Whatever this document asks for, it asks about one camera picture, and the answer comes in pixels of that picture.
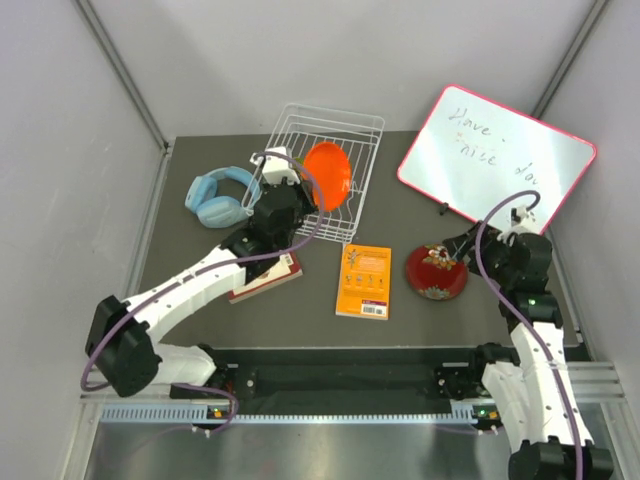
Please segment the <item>red floral plate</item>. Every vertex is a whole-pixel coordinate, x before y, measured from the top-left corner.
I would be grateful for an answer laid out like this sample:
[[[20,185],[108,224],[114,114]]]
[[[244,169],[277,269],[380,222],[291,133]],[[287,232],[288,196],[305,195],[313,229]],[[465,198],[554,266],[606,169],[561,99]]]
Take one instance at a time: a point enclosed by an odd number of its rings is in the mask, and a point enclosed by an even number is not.
[[[421,245],[409,254],[405,275],[420,296],[445,301],[464,290],[469,272],[463,261],[454,260],[443,244],[436,243]]]

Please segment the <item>orange plastic plate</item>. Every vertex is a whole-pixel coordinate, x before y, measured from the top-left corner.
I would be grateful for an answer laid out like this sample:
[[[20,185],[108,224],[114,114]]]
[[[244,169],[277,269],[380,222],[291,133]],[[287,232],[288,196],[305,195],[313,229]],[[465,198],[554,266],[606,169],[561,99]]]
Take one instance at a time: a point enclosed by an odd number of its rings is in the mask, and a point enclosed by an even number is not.
[[[324,210],[331,212],[346,200],[351,188],[351,164],[335,143],[322,142],[306,154],[303,166],[316,179],[324,197]]]

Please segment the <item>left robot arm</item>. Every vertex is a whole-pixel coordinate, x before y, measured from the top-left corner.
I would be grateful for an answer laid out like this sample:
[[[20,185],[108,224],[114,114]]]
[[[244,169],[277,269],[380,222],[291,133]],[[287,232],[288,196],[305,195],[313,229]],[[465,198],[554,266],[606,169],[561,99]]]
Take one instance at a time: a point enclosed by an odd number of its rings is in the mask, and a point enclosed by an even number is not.
[[[121,397],[150,385],[176,384],[216,396],[227,374],[203,346],[177,347],[163,337],[212,300],[244,286],[296,248],[295,231],[320,211],[309,180],[267,186],[247,223],[207,256],[163,284],[127,300],[102,300],[86,343],[89,364]]]

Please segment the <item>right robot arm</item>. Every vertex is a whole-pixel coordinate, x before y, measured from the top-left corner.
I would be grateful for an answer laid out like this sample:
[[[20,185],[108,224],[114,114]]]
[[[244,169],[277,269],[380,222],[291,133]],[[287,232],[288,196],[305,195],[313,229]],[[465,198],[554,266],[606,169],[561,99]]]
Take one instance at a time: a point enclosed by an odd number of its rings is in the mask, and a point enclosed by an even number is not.
[[[469,388],[495,402],[511,447],[509,478],[611,478],[612,454],[594,444],[570,383],[563,318],[547,288],[551,242],[476,224],[444,245],[498,296],[513,342],[477,347],[466,372]]]

